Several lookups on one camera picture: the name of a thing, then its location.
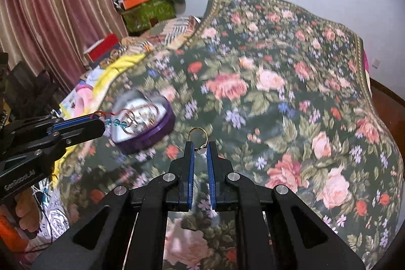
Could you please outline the gold ring earring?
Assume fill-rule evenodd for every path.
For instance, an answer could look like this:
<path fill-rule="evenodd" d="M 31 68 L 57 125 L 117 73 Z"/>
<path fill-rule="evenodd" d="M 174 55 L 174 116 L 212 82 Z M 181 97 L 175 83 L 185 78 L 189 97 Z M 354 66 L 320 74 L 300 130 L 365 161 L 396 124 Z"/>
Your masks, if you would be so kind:
<path fill-rule="evenodd" d="M 194 127 L 189 130 L 187 134 L 187 142 L 194 144 L 194 151 L 199 154 L 203 154 L 206 151 L 209 135 L 207 130 L 202 127 Z"/>

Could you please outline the pink round object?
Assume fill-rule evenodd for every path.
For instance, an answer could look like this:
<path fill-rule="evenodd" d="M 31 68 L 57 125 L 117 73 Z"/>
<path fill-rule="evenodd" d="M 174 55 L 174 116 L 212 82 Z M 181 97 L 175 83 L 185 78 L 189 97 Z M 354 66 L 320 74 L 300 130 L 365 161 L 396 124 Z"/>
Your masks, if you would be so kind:
<path fill-rule="evenodd" d="M 93 100 L 93 87 L 88 84 L 78 84 L 75 87 L 73 115 L 75 117 L 86 114 Z"/>

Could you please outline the purple heart-shaped tin box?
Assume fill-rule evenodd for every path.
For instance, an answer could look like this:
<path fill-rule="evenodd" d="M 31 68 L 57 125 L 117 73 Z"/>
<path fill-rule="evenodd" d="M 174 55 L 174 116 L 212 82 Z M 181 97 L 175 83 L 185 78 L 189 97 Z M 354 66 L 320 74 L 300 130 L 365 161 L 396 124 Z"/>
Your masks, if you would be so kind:
<path fill-rule="evenodd" d="M 124 154 L 145 151 L 174 129 L 176 116 L 159 93 L 129 90 L 117 98 L 111 115 L 111 139 Z"/>

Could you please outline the red white box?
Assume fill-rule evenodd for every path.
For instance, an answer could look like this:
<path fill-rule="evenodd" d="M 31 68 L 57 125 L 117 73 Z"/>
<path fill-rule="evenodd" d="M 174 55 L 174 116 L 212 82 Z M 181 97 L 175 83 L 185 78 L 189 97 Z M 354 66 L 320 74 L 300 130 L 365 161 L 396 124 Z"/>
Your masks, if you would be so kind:
<path fill-rule="evenodd" d="M 91 45 L 85 52 L 85 58 L 90 64 L 103 60 L 115 48 L 119 47 L 119 40 L 115 34 L 108 34 Z"/>

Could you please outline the green patterned box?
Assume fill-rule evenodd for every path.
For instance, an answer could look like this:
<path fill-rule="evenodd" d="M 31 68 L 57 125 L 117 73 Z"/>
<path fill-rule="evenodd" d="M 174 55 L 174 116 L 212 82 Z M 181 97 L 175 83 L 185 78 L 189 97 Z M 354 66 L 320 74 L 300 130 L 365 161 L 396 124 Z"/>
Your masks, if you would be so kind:
<path fill-rule="evenodd" d="M 157 23 L 176 17 L 170 0 L 149 0 L 121 12 L 121 15 L 130 34 L 143 33 Z"/>

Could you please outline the striped patchwork quilt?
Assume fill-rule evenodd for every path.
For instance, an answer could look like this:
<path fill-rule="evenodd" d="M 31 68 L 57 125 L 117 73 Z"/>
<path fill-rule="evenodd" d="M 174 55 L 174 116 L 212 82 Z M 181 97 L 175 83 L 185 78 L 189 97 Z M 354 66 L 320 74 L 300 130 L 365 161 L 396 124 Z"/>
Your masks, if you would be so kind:
<path fill-rule="evenodd" d="M 121 40 L 126 54 L 149 53 L 155 50 L 180 48 L 200 25 L 197 16 L 182 16 L 157 23 L 141 36 L 128 36 Z"/>

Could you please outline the green floral bedspread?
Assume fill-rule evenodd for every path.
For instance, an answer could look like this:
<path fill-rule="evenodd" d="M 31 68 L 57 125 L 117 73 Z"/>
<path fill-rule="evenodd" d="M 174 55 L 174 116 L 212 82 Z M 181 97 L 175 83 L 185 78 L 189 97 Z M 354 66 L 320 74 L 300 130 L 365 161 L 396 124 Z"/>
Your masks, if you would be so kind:
<path fill-rule="evenodd" d="M 74 224 L 113 188 L 138 188 L 183 154 L 202 127 L 219 154 L 255 183 L 296 193 L 367 269 L 395 237 L 403 160 L 376 112 L 362 40 L 281 0 L 211 0 L 176 50 L 155 50 L 110 85 L 101 111 L 129 90 L 159 93 L 171 134 L 133 155 L 101 138 L 69 150 L 58 191 Z"/>

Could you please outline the striped red curtain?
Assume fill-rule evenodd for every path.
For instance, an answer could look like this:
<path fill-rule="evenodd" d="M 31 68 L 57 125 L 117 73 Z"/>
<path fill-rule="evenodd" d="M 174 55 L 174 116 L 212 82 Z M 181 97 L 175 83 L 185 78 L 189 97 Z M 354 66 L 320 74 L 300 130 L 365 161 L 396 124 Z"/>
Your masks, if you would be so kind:
<path fill-rule="evenodd" d="M 47 69 L 65 92 L 88 69 L 84 52 L 96 41 L 127 35 L 113 0 L 1 0 L 1 50 L 14 68 Z"/>

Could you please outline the white wall socket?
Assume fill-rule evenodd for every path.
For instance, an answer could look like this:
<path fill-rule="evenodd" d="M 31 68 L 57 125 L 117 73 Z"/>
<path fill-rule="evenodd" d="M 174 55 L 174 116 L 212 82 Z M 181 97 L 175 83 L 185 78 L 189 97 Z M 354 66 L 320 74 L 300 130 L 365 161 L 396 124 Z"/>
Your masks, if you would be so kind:
<path fill-rule="evenodd" d="M 377 69 L 379 67 L 379 65 L 380 65 L 379 60 L 377 60 L 377 59 L 373 60 L 373 62 L 372 62 L 372 67 L 373 68 Z"/>

